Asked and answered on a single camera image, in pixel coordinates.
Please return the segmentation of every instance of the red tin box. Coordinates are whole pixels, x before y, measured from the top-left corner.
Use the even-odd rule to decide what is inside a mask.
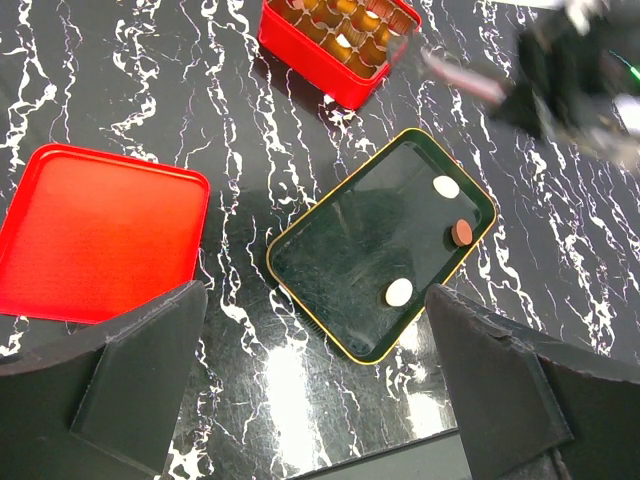
[[[317,11],[322,8],[326,12],[327,5],[337,2],[353,3],[360,9],[359,11],[365,8],[367,10],[372,8],[371,11],[374,12],[376,11],[375,8],[379,9],[384,2],[391,6],[390,8],[393,8],[394,11],[400,10],[401,13],[410,17],[415,22],[416,28],[419,28],[421,24],[420,15],[401,0],[263,0],[258,40],[271,53],[291,66],[317,88],[331,96],[337,103],[346,108],[356,110],[364,104],[373,90],[389,73],[390,67],[388,63],[384,61],[377,67],[375,74],[370,78],[364,78],[350,69],[346,65],[348,62],[345,61],[343,63],[336,56],[329,53],[325,49],[325,42],[320,42],[325,44],[323,48],[311,36],[296,28],[293,23],[299,22],[300,17],[293,20],[289,19],[288,21],[278,12],[278,9],[282,11],[282,6],[291,9],[291,5],[299,4],[299,8],[305,8],[305,12],[311,11],[306,15],[313,16],[314,9]]]

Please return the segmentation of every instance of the red tin lid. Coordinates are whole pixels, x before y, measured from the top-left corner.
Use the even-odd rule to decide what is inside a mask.
[[[0,312],[100,323],[191,280],[208,201],[196,172],[38,149],[0,231]]]

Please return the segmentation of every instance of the table surface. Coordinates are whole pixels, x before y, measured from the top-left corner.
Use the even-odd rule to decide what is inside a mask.
[[[413,0],[433,42],[510,72],[536,12]],[[425,318],[377,366],[336,356],[265,269],[267,245],[408,127],[446,146],[500,216],[450,282],[639,363],[640,189],[629,174],[489,123],[455,90],[392,75],[357,113],[256,41],[257,0],[9,0],[0,7],[0,220],[40,145],[68,142],[211,181],[209,310],[163,478],[284,478],[455,427]],[[73,333],[0,318],[0,355]]]

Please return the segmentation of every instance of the round token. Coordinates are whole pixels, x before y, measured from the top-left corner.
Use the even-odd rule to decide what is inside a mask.
[[[466,220],[458,220],[451,228],[451,236],[453,237],[453,242],[459,247],[471,245],[471,242],[473,242],[471,225]]]
[[[344,47],[344,48],[351,47],[349,40],[347,40],[347,37],[345,37],[343,34],[340,34],[336,37],[336,42],[338,42],[338,45],[340,45],[341,47]]]
[[[411,281],[406,278],[398,278],[389,285],[384,299],[392,307],[402,307],[411,299],[412,294],[413,285]]]
[[[440,175],[439,177],[434,178],[433,188],[435,188],[436,192],[444,198],[453,199],[460,194],[460,187],[456,181],[446,175]]]

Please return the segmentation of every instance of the tin tray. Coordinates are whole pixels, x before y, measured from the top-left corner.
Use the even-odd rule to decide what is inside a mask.
[[[446,199],[433,179],[460,187]],[[457,247],[451,226],[466,220],[473,242]],[[427,133],[402,132],[278,236],[267,251],[273,277],[352,360],[382,360],[424,309],[427,288],[451,278],[491,228],[490,197]],[[387,287],[409,279],[400,308]]]
[[[69,145],[29,161],[0,231],[0,312],[100,323],[191,280],[196,172]]]

